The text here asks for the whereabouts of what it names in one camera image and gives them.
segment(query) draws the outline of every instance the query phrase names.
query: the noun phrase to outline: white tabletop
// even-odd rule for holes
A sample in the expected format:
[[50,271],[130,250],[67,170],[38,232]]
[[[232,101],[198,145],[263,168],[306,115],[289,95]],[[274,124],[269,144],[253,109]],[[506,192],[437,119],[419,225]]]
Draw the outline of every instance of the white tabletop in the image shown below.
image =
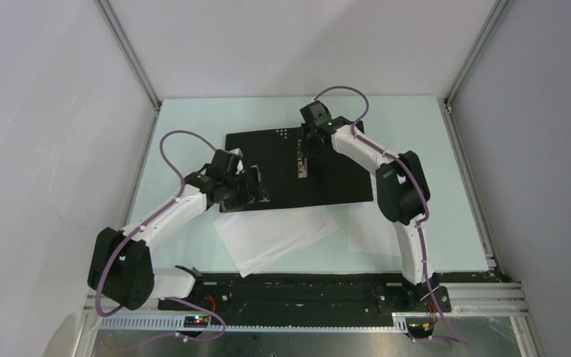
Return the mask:
[[[155,128],[139,184],[131,221],[147,215],[178,189],[178,179],[158,150],[161,137],[174,129],[199,133],[224,147],[230,132],[299,126],[299,109],[308,97],[168,99]],[[437,271],[485,271],[483,247],[439,105],[431,96],[370,97],[365,132],[398,152],[419,155],[431,191],[431,217],[425,224],[428,256]],[[324,97],[333,116],[355,119],[363,110],[359,97]],[[210,162],[213,152],[202,142],[177,135],[166,142],[166,154],[183,173]],[[401,271],[401,259],[355,252],[349,244],[349,205],[327,206],[339,229],[273,264],[266,272],[353,273]],[[213,220],[217,208],[196,217],[170,238],[153,257],[157,268],[183,265],[200,271],[236,271]]]

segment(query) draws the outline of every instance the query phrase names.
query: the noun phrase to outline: purple cable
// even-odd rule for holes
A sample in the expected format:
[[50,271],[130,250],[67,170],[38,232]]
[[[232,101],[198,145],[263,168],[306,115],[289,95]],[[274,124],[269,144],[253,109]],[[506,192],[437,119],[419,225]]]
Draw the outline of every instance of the purple cable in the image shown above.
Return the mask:
[[[181,188],[178,190],[178,193],[176,194],[175,198],[177,197],[181,197],[184,190],[185,190],[185,180],[183,175],[181,174],[181,172],[178,170],[178,168],[176,168],[176,166],[174,166],[174,164],[172,164],[172,162],[168,159],[167,155],[165,155],[165,150],[163,148],[163,143],[165,142],[165,140],[174,135],[174,134],[187,134],[187,135],[192,135],[193,137],[196,137],[198,139],[200,139],[201,141],[203,141],[206,145],[209,146],[209,148],[211,148],[213,151],[216,151],[216,147],[214,145],[212,145],[207,139],[203,138],[202,136],[194,133],[194,132],[190,132],[187,130],[173,130],[171,132],[168,132],[167,134],[163,135],[163,137],[161,138],[161,141],[159,141],[158,143],[158,148],[159,151],[161,152],[161,157],[163,158],[163,161],[165,161],[165,163],[167,164],[167,166],[169,166],[172,171],[178,176],[178,178],[181,181]],[[107,318],[109,316],[114,315],[115,313],[117,313],[119,310],[121,310],[122,306],[119,305],[117,307],[115,307],[113,310],[109,311],[109,312],[105,312],[102,310],[102,291],[103,291],[103,287],[104,287],[104,283],[106,283],[106,278],[108,277],[108,274],[110,272],[110,268],[112,267],[112,263],[117,259],[117,257],[119,256],[119,253],[121,252],[121,250],[128,244],[128,242],[141,230],[141,227],[146,227],[147,225],[149,225],[150,223],[152,223],[155,219],[157,219],[161,214],[163,214],[163,212],[165,212],[166,210],[170,209],[174,204],[175,204],[176,200],[173,199],[169,202],[167,202],[163,207],[159,208],[156,212],[154,212],[151,216],[149,216],[148,218],[146,218],[138,227],[136,227],[135,229],[133,229],[130,233],[128,233],[128,235],[126,236],[126,238],[124,238],[119,245],[116,247],[116,249],[112,252],[112,254],[110,255],[110,258],[108,260],[108,262],[106,263],[106,265],[104,266],[104,269],[102,270],[102,274],[100,276],[100,281],[99,283],[97,283],[97,291],[95,293],[95,311],[97,311],[97,314],[103,318]],[[209,315],[212,315],[214,318],[216,318],[218,321],[220,321],[220,323],[222,324],[222,331],[210,338],[190,338],[189,336],[186,336],[188,339],[191,339],[192,341],[211,341],[215,338],[220,337],[224,331],[226,330],[226,324],[224,322],[224,320],[217,315],[214,312],[208,311],[206,309],[201,308],[200,306],[194,305],[192,303],[186,302],[185,300],[182,300],[178,297],[169,297],[168,299],[170,300],[174,300],[178,303],[182,303],[186,306],[192,307],[194,309],[197,309],[199,311],[203,311],[208,313]],[[164,334],[160,334],[157,336],[154,336],[152,338],[149,338],[145,341],[142,341],[139,344],[136,344],[133,347],[126,347],[125,349],[120,349],[120,350],[131,350],[132,348],[137,348],[139,346],[142,346],[144,344],[147,344],[149,342],[152,342],[154,340],[158,340],[159,338],[163,338],[163,337],[167,337],[170,335],[171,332],[166,332]]]
[[[430,284],[430,277],[428,276],[429,275],[428,274],[428,255],[426,254],[425,237],[424,237],[423,228],[422,228],[422,223],[427,221],[430,218],[430,210],[428,209],[428,203],[426,202],[424,193],[423,193],[422,189],[420,188],[419,184],[417,183],[415,176],[413,176],[413,173],[408,169],[406,164],[404,164],[401,160],[399,160],[398,157],[394,156],[390,152],[386,152],[386,150],[384,150],[384,148],[379,147],[378,145],[375,145],[372,141],[367,140],[364,136],[361,135],[361,132],[359,130],[357,130],[357,128],[355,127],[355,125],[357,123],[359,123],[369,111],[369,100],[367,99],[367,96],[364,95],[364,93],[362,93],[361,91],[359,91],[353,87],[332,86],[332,87],[329,87],[329,88],[323,90],[321,93],[319,93],[316,97],[314,97],[314,100],[317,100],[321,95],[327,93],[328,91],[331,91],[332,89],[347,89],[347,90],[350,90],[350,91],[353,91],[353,92],[359,94],[364,99],[364,102],[366,103],[367,107],[365,108],[362,115],[360,115],[358,117],[358,119],[356,119],[351,124],[352,135],[356,139],[358,139],[359,141],[362,141],[363,143],[365,143],[368,147],[371,147],[375,151],[379,152],[380,154],[386,156],[390,160],[393,160],[397,164],[399,164],[399,166],[406,173],[406,176],[408,177],[408,179],[410,179],[410,183],[413,184],[413,186],[415,187],[415,190],[417,191],[417,195],[419,196],[419,200],[421,201],[422,206],[424,208],[424,217],[416,222],[416,228],[417,228],[417,232],[419,233],[419,241],[420,241],[421,248],[422,248],[423,273],[424,273],[424,279],[426,282],[426,286],[428,287],[428,293],[431,296],[434,296],[434,290],[432,289],[432,284]],[[456,331],[454,331],[454,329],[450,325],[450,321],[448,320],[448,318],[446,318],[443,315],[443,311],[441,309],[441,306],[439,305],[439,301],[437,301],[435,298],[433,298],[432,301],[434,302],[434,306],[436,307],[436,311],[439,313],[439,316],[441,316],[441,320],[446,325],[446,327],[450,330],[450,333],[453,336],[453,337],[435,336],[435,337],[437,337],[437,340],[455,341],[455,342],[458,342],[458,343],[463,344],[465,346],[469,346],[467,341],[465,341],[464,339],[462,339],[460,336],[457,335]]]

